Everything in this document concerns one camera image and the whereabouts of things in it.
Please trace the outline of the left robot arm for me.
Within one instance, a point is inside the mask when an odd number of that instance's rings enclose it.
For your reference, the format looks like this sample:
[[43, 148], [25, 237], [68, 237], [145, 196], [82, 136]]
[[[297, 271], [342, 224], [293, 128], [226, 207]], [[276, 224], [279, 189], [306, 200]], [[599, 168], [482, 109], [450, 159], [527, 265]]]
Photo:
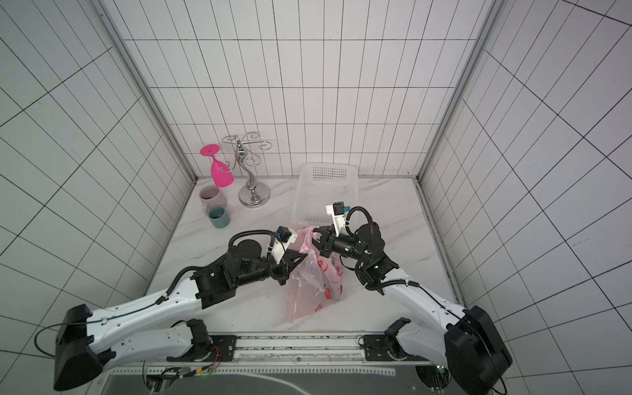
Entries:
[[214, 344], [200, 312], [234, 297], [241, 286], [268, 278], [285, 285], [306, 258], [291, 249], [296, 238], [284, 226], [240, 232], [222, 256], [203, 267], [181, 269], [163, 291], [105, 309], [72, 307], [54, 324], [54, 390], [81, 387], [132, 362], [207, 357]]

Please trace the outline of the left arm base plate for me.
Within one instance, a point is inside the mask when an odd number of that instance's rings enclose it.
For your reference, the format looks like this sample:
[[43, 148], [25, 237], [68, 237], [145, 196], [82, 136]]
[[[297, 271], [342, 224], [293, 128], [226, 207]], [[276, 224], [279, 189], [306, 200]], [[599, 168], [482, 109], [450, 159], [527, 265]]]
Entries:
[[220, 335], [193, 341], [192, 347], [182, 356], [167, 357], [168, 362], [220, 362], [232, 361], [235, 355], [237, 336]]

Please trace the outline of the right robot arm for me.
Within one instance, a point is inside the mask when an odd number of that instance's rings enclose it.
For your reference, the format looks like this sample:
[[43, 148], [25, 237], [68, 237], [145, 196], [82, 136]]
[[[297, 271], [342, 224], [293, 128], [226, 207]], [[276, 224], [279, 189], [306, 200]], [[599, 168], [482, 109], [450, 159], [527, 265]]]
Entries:
[[467, 309], [429, 291], [386, 255], [379, 226], [360, 206], [334, 202], [326, 207], [332, 225], [316, 228], [314, 245], [324, 256], [355, 260], [353, 271], [367, 291], [376, 291], [407, 308], [412, 316], [386, 332], [393, 356], [419, 356], [448, 370], [467, 394], [498, 393], [513, 359], [490, 315]]

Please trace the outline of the pink plastic bag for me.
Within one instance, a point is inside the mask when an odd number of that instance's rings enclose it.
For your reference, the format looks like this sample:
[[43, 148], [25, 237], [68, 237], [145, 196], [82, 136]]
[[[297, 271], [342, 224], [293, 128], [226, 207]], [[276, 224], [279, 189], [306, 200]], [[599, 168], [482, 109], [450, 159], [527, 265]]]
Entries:
[[303, 228], [298, 233], [293, 250], [306, 253], [305, 259], [291, 272], [283, 286], [286, 317], [293, 323], [310, 316], [342, 299], [343, 267], [340, 255], [332, 253], [325, 258], [315, 247], [313, 238], [319, 238], [315, 226]]

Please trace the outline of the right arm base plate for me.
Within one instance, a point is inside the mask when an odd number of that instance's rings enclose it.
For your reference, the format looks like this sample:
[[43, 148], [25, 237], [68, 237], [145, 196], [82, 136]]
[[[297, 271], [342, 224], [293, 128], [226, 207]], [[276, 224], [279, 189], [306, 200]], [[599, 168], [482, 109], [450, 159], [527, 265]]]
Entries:
[[367, 361], [424, 361], [426, 359], [407, 354], [394, 336], [385, 334], [367, 334], [360, 338], [359, 344], [365, 352]]

